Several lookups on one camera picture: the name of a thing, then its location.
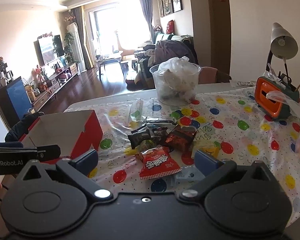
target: blue cabinet door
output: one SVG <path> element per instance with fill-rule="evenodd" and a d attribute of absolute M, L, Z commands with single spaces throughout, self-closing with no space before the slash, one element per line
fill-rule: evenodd
<path fill-rule="evenodd" d="M 29 108 L 32 108 L 22 80 L 7 88 L 7 93 L 19 119 L 21 120 L 23 116 L 28 113 Z"/>

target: red bag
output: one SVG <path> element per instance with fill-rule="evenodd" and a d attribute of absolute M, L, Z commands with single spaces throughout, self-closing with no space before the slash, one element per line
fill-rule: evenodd
<path fill-rule="evenodd" d="M 140 179 L 155 179 L 181 171 L 180 166 L 170 157 L 168 147 L 158 147 L 138 154 L 143 162 Z"/>
<path fill-rule="evenodd" d="M 167 25 L 167 34 L 173 34 L 174 33 L 174 21 L 171 20 L 168 22 Z"/>

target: balloon print tablecloth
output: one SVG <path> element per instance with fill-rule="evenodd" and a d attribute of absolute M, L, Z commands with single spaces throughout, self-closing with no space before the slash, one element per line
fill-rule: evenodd
<path fill-rule="evenodd" d="M 218 145 L 218 159 L 231 158 L 238 165 L 255 160 L 266 163 L 290 198 L 293 214 L 290 223 L 300 217 L 300 161 L 295 141 L 300 119 L 289 117 L 274 122 L 262 112 L 254 99 L 254 88 L 198 94 L 188 106 L 171 107 L 157 99 L 90 105 L 67 111 L 94 109 L 104 132 L 98 150 L 99 163 L 93 180 L 113 192 L 179 192 L 192 185 L 175 184 L 173 175 L 140 180 L 142 163 L 133 156 L 127 134 L 141 125 L 148 115 L 173 116 L 180 125 L 194 126 L 194 141 L 210 140 Z M 191 152 L 173 151 L 171 157 L 180 166 L 193 165 Z"/>

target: tv stand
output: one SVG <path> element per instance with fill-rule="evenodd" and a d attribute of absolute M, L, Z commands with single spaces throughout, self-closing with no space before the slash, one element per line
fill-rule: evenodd
<path fill-rule="evenodd" d="M 59 75 L 65 73 L 67 70 L 70 71 L 71 77 L 63 84 L 59 81 Z M 40 93 L 37 99 L 32 102 L 34 110 L 39 111 L 51 98 L 57 98 L 57 93 L 73 78 L 78 77 L 78 66 L 76 63 L 70 63 L 62 68 L 62 72 L 53 74 L 49 80 L 46 80 L 48 90 Z"/>

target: lamp shade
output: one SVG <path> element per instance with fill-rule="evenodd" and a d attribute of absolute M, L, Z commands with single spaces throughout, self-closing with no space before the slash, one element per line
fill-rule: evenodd
<path fill-rule="evenodd" d="M 298 44 L 293 36 L 279 23 L 274 23 L 272 25 L 270 49 L 277 58 L 291 59 L 298 52 Z"/>

